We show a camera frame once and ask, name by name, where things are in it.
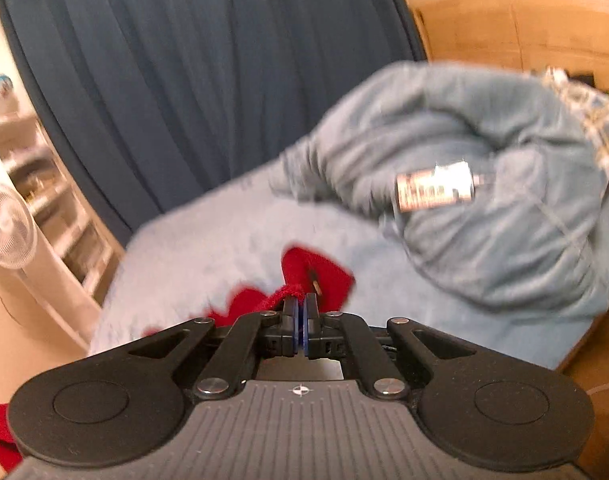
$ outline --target patterned fabric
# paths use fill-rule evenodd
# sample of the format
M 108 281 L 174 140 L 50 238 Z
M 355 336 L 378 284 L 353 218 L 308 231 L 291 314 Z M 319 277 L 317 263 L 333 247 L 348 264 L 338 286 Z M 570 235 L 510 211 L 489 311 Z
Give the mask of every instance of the patterned fabric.
M 548 67 L 541 80 L 581 122 L 587 140 L 596 150 L 596 164 L 609 177 L 609 95 L 570 80 L 561 68 Z

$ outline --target dark blue curtain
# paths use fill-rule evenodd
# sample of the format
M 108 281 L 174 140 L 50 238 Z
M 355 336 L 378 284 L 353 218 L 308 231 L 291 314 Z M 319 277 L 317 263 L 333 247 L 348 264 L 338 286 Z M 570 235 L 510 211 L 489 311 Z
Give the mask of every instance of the dark blue curtain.
M 143 222 L 275 158 L 384 65 L 403 0 L 0 0 L 28 94 L 92 206 Z

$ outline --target white shelving unit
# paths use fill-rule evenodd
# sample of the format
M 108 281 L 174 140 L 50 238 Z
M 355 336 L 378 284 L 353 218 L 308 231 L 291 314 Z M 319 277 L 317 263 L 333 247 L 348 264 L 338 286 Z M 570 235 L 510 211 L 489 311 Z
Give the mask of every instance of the white shelving unit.
M 0 182 L 16 187 L 40 229 L 38 256 L 27 272 L 90 339 L 122 250 L 79 194 L 35 115 L 0 120 Z

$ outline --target black circular pad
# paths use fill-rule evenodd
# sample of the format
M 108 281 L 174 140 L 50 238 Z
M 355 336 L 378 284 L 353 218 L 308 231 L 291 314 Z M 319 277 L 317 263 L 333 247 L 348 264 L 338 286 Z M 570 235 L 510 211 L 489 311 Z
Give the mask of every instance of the black circular pad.
M 9 427 L 21 452 L 95 468 L 161 446 L 179 427 L 185 401 L 156 362 L 100 355 L 31 379 L 9 405 Z
M 587 395 L 545 368 L 480 354 L 435 366 L 417 412 L 427 436 L 464 462 L 498 471 L 575 460 L 593 424 Z
M 54 399 L 54 409 L 71 422 L 97 424 L 120 415 L 128 402 L 129 395 L 119 384 L 86 381 L 60 390 Z
M 496 422 L 529 424 L 547 412 L 549 400 L 529 384 L 500 381 L 479 388 L 475 393 L 475 405 L 480 413 Z

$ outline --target fan grille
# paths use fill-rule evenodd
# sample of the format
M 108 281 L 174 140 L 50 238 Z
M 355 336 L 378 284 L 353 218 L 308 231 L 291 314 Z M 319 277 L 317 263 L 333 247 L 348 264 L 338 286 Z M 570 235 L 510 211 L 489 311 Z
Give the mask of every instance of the fan grille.
M 0 184 L 0 266 L 21 269 L 36 252 L 36 225 L 22 197 Z

